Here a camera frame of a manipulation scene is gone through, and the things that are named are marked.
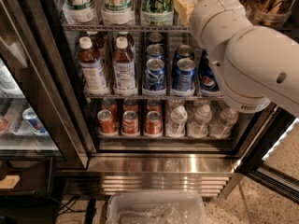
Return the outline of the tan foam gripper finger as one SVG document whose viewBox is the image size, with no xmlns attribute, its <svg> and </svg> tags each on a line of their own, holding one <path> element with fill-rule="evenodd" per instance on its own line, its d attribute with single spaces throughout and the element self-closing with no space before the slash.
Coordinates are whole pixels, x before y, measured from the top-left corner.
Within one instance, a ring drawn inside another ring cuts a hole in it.
<svg viewBox="0 0 299 224">
<path fill-rule="evenodd" d="M 190 16 L 197 5 L 198 0 L 173 0 L 174 10 L 177 12 L 181 23 L 189 26 Z"/>
</svg>

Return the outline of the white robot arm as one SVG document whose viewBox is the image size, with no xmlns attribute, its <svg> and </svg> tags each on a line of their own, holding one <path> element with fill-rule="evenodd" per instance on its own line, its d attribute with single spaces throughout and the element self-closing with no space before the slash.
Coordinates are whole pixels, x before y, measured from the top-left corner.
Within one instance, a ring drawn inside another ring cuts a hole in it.
<svg viewBox="0 0 299 224">
<path fill-rule="evenodd" d="M 254 25 L 238 0 L 196 1 L 189 31 L 209 56 L 224 101 L 242 113 L 273 103 L 299 117 L 299 45 Z"/>
</svg>

